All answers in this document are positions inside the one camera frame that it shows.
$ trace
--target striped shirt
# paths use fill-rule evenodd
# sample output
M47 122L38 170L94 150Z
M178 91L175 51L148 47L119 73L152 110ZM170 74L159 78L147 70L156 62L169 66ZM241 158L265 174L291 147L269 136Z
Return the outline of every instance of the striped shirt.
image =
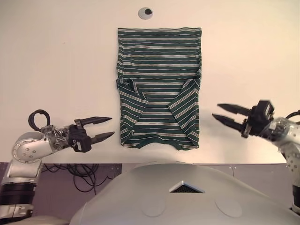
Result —
M201 28L118 29L121 145L198 148Z

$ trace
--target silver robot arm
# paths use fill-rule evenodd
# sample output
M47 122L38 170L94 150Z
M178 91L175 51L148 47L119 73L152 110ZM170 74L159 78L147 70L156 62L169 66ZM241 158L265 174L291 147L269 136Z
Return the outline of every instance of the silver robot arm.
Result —
M300 125L279 117L266 126L261 135L276 145L278 151L286 158L292 178L292 210L300 215Z
M267 100L259 101L251 109L231 104L218 104L218 106L231 113L245 115L247 118L242 124L232 118L213 114L215 119L238 130L244 138L248 138L249 135L258 136L278 147L278 151L286 159L292 177L294 197L292 210L300 215L300 123L289 120L294 115L300 115L300 110L286 118L274 119L274 107Z
M90 123L102 123L110 119L91 117L75 120L75 125L64 128L49 125L41 129L36 128L40 132L28 132L20 136L13 145L13 159L7 166L1 182L0 225L31 217L32 201L44 157L67 147L72 147L76 152L91 150L92 144L105 140L114 132L99 134L91 138L83 126Z

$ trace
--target black cable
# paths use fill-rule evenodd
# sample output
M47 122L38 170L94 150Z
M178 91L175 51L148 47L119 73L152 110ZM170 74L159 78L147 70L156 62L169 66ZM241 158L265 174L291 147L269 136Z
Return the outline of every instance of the black cable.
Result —
M104 184L108 179L112 180L110 177L106 177L103 181L101 181L99 184L96 184L97 178L96 178L96 171L98 170L99 164L53 164L53 166L49 167L45 165L45 170L42 171L49 171L51 173L56 173L59 170L68 170L70 174L73 175L73 184L75 188L80 192L90 192L91 190L94 191L94 194L96 195L96 187L101 186ZM89 189L80 189L76 183L76 179L80 178L82 179L87 186L89 186Z
M298 111L296 111L296 112L288 114L287 117L286 117L286 119L289 119L291 117L298 116L298 115L300 115L300 109Z
M37 126L36 126L36 124L35 124L35 122L34 122L34 116L36 115L36 114L41 114L41 115L44 115L45 117L46 117L46 119L47 119L47 126L49 126L50 125L50 115L49 115L49 113L47 113L45 110L43 110L43 109L38 109L38 110L36 110L36 111L34 111L32 114L30 114L29 115L29 117L28 117L28 124L29 124L29 126L32 128L32 129L34 129L35 131L41 131L41 129L40 128L38 128Z

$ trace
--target round sensor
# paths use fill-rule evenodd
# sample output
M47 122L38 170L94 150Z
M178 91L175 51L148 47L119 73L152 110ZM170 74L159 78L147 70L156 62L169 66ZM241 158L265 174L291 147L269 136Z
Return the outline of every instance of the round sensor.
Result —
M152 17L153 11L148 7L144 7L139 10L138 15L141 19L148 20Z

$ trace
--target white table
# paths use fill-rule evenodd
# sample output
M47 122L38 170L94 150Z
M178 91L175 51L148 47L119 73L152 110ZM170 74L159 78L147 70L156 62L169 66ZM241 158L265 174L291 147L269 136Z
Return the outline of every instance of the white table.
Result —
M150 20L137 16L142 7L153 10ZM199 149L120 146L118 27L202 27ZM230 115L217 103L251 107L260 99L271 99L276 116L300 108L299 1L0 0L0 78L2 162L11 159L18 136L31 131L28 115L45 109L57 126L110 116L88 133L116 131L86 154L66 149L48 163L283 163L276 147L241 138L211 113Z

